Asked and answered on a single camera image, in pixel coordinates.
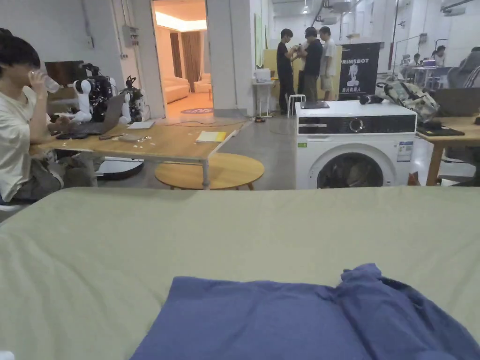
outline black banner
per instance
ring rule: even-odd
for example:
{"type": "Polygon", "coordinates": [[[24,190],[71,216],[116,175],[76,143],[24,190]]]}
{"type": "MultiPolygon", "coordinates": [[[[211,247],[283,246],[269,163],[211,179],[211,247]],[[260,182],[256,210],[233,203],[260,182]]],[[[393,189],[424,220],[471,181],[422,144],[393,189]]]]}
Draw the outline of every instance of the black banner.
{"type": "Polygon", "coordinates": [[[342,45],[339,100],[375,94],[380,43],[342,45]]]}

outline white stool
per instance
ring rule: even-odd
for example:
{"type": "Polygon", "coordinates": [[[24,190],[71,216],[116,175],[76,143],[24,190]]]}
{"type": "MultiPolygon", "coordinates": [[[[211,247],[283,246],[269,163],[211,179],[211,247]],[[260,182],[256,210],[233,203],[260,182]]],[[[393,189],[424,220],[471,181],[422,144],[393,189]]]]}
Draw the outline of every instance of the white stool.
{"type": "Polygon", "coordinates": [[[294,104],[294,101],[293,99],[295,98],[299,98],[300,101],[307,101],[307,97],[305,95],[302,95],[302,94],[295,94],[295,95],[290,95],[288,97],[288,113],[287,113],[287,117],[290,118],[290,102],[292,103],[292,105],[294,104]]]}

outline white shirt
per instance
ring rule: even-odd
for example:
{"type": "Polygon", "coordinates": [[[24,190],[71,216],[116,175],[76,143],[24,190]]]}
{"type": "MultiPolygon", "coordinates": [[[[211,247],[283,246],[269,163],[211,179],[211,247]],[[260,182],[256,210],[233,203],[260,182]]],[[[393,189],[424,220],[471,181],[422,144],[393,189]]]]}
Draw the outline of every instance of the white shirt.
{"type": "Polygon", "coordinates": [[[336,74],[336,45],[332,38],[325,41],[324,50],[322,52],[322,59],[320,60],[320,76],[335,76],[336,74]],[[328,67],[328,74],[326,73],[327,57],[332,58],[330,60],[330,66],[328,67]]]}
{"type": "MultiPolygon", "coordinates": [[[[308,42],[305,41],[302,45],[301,48],[305,50],[308,47],[308,42]]],[[[306,63],[306,58],[300,58],[301,59],[301,71],[305,70],[305,63],[306,63]]]]}
{"type": "Polygon", "coordinates": [[[23,88],[27,103],[0,93],[0,194],[10,201],[30,177],[30,128],[36,103],[35,92],[23,88]]]}
{"type": "Polygon", "coordinates": [[[441,67],[445,66],[445,54],[443,56],[434,55],[433,59],[435,60],[436,66],[441,66],[441,67]]]}

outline yellow notebook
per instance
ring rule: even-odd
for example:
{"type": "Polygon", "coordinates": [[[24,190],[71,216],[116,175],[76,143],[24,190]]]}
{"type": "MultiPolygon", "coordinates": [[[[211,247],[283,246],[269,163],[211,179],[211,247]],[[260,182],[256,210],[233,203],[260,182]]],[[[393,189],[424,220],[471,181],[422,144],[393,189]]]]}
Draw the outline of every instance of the yellow notebook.
{"type": "Polygon", "coordinates": [[[197,139],[198,143],[221,143],[227,137],[226,132],[202,131],[197,139]]]}

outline hand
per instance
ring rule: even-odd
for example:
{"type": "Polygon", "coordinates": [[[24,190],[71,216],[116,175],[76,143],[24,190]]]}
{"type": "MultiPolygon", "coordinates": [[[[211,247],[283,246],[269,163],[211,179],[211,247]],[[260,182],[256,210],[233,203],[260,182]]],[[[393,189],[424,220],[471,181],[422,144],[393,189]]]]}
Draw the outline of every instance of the hand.
{"type": "Polygon", "coordinates": [[[33,91],[36,92],[37,97],[47,96],[47,88],[45,87],[46,75],[40,71],[30,71],[28,73],[28,79],[32,85],[33,91]]]}
{"type": "Polygon", "coordinates": [[[65,116],[60,116],[58,119],[55,120],[55,122],[51,123],[49,126],[49,130],[51,132],[70,132],[72,129],[73,123],[70,121],[69,118],[66,118],[65,116]]]}

